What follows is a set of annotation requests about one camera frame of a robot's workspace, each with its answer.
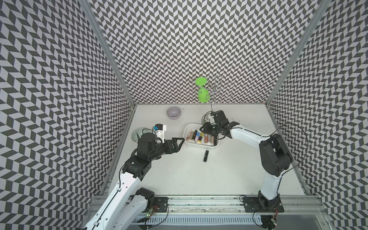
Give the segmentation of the black gold square lipstick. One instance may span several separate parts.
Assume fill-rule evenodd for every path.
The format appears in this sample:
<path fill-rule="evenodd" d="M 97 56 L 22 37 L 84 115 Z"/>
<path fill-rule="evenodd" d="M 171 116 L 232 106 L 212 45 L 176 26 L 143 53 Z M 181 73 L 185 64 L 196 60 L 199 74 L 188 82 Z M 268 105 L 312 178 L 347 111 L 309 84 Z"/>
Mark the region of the black gold square lipstick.
<path fill-rule="evenodd" d="M 200 137 L 198 139 L 198 143 L 201 143 L 202 142 L 203 137 L 204 137 L 204 133 L 201 132 Z"/>

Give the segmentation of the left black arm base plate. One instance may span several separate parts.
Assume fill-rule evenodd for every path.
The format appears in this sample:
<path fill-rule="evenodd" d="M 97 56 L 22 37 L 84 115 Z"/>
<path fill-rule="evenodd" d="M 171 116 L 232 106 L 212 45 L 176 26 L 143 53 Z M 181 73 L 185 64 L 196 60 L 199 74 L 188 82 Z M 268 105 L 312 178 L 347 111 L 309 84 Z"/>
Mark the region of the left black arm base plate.
<path fill-rule="evenodd" d="M 168 211 L 168 199 L 166 196 L 149 198 L 144 212 L 148 212 L 149 209 L 155 209 L 155 213 L 166 213 Z"/>

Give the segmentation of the blue pink gradient lipstick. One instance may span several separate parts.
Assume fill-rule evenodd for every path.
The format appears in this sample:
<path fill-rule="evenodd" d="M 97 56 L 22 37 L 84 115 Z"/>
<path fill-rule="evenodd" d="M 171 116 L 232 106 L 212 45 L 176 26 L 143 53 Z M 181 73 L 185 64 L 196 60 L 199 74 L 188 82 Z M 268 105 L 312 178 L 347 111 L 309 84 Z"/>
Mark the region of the blue pink gradient lipstick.
<path fill-rule="evenodd" d="M 201 132 L 200 132 L 200 131 L 198 131 L 198 132 L 196 133 L 196 136 L 195 136 L 195 143 L 197 143 L 197 142 L 198 142 L 198 139 L 199 139 L 199 137 L 200 137 L 200 134 L 201 134 Z"/>

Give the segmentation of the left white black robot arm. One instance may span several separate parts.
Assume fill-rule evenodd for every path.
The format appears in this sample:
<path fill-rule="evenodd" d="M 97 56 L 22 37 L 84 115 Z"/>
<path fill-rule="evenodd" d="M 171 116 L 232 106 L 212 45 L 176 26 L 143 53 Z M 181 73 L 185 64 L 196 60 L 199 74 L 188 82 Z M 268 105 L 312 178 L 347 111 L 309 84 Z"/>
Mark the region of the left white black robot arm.
<path fill-rule="evenodd" d="M 137 148 L 119 171 L 118 183 L 85 224 L 85 230 L 126 230 L 139 214 L 153 206 L 154 192 L 138 186 L 151 169 L 152 161 L 179 152 L 186 140 L 165 140 L 163 136 L 163 131 L 141 135 Z"/>

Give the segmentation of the pink lip gloss tube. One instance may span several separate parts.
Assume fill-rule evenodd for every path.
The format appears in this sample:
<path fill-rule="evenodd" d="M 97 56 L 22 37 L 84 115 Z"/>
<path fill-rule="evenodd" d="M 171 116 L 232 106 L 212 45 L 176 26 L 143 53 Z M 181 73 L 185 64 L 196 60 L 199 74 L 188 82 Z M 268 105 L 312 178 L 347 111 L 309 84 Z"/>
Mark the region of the pink lip gloss tube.
<path fill-rule="evenodd" d="M 190 133 L 192 132 L 192 129 L 189 130 L 187 137 L 186 137 L 186 141 L 188 141 L 189 137 L 190 137 Z"/>

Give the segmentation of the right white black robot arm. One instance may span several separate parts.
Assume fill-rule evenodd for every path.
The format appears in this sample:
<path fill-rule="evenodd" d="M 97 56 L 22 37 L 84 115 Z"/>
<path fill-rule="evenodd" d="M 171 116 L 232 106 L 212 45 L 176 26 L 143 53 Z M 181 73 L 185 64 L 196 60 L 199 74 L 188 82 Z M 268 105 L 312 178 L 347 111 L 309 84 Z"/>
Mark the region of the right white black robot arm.
<path fill-rule="evenodd" d="M 205 122 L 199 129 L 204 134 L 242 141 L 254 147 L 265 172 L 263 185 L 258 192 L 256 204 L 260 210 L 273 210 L 281 202 L 279 187 L 283 175 L 289 170 L 293 157 L 284 139 L 277 133 L 264 135 L 230 122 L 222 110 L 210 113 L 213 122 Z"/>

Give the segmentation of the black round lipstick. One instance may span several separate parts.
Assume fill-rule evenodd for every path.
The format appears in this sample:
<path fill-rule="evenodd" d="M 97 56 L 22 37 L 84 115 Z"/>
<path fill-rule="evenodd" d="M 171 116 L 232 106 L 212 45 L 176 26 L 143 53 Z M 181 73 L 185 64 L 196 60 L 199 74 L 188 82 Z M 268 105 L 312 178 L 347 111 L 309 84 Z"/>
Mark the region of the black round lipstick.
<path fill-rule="evenodd" d="M 207 162 L 208 156 L 209 156 L 209 151 L 206 150 L 203 162 L 205 162 L 205 163 Z"/>

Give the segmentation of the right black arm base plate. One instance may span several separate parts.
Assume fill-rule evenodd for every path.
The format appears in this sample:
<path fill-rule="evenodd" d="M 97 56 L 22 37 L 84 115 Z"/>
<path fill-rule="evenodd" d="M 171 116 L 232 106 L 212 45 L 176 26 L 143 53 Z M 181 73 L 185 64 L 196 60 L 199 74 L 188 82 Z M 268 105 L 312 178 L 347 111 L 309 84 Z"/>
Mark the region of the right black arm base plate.
<path fill-rule="evenodd" d="M 283 213 L 285 212 L 280 196 L 272 200 L 263 197 L 241 197 L 246 213 L 262 212 L 262 213 Z"/>

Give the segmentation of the white plastic storage box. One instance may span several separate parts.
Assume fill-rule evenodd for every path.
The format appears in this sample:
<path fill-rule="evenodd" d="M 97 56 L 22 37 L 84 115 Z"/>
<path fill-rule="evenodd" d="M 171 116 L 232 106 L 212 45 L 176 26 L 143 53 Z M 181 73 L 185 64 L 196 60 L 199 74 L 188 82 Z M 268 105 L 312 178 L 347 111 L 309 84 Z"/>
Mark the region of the white plastic storage box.
<path fill-rule="evenodd" d="M 214 149 L 219 146 L 220 140 L 211 135 L 204 134 L 199 129 L 201 124 L 190 123 L 186 125 L 183 133 L 185 144 L 191 147 Z"/>

